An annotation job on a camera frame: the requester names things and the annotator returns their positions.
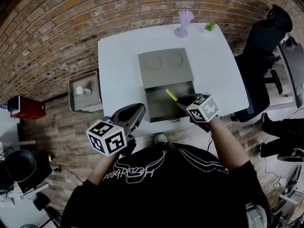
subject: red container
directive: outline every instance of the red container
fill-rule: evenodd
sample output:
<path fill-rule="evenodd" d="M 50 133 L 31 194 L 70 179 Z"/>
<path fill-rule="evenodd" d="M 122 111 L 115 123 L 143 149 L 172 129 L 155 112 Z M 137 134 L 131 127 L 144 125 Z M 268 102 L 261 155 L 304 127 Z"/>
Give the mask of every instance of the red container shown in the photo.
<path fill-rule="evenodd" d="M 14 105 L 18 107 L 15 107 L 15 110 L 10 112 L 11 117 L 37 119 L 46 115 L 45 105 L 39 101 L 26 99 L 22 96 L 14 97 L 12 100 Z"/>

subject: chair wheel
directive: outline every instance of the chair wheel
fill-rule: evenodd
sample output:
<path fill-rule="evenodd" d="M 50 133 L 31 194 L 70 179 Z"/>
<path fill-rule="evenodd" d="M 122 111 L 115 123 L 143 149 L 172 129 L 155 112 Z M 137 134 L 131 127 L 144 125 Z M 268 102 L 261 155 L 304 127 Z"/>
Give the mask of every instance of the chair wheel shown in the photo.
<path fill-rule="evenodd" d="M 231 117 L 231 121 L 237 122 L 237 121 L 238 121 L 238 118 L 237 118 L 236 116 L 232 116 L 232 117 Z"/>

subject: yellow stick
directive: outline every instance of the yellow stick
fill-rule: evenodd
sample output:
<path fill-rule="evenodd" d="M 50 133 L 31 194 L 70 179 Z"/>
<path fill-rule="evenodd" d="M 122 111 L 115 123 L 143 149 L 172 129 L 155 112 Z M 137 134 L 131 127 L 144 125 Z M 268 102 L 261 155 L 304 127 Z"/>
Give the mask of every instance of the yellow stick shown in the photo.
<path fill-rule="evenodd" d="M 177 98 L 170 92 L 169 89 L 166 89 L 166 93 L 170 95 L 173 100 L 177 101 Z"/>

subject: black t-shirt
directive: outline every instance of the black t-shirt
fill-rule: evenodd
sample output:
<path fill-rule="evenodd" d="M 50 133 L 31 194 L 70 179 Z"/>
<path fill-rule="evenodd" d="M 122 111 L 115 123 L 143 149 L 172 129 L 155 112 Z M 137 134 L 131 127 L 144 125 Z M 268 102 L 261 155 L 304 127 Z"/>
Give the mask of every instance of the black t-shirt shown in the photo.
<path fill-rule="evenodd" d="M 228 171 L 211 153 L 168 143 L 117 160 L 98 186 L 76 187 L 62 227 L 247 227 L 248 203 L 269 204 L 251 162 Z"/>

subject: brick wall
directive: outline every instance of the brick wall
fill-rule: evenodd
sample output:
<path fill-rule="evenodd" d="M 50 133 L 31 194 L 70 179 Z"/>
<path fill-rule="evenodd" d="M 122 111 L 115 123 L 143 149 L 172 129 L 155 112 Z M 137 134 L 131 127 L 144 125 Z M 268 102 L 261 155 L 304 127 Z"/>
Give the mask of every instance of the brick wall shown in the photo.
<path fill-rule="evenodd" d="M 0 26 L 0 100 L 46 100 L 71 78 L 98 68 L 99 39 L 131 29 L 177 23 L 189 9 L 195 22 L 216 20 L 233 51 L 275 3 L 291 15 L 304 42 L 304 18 L 293 0 L 22 0 Z"/>

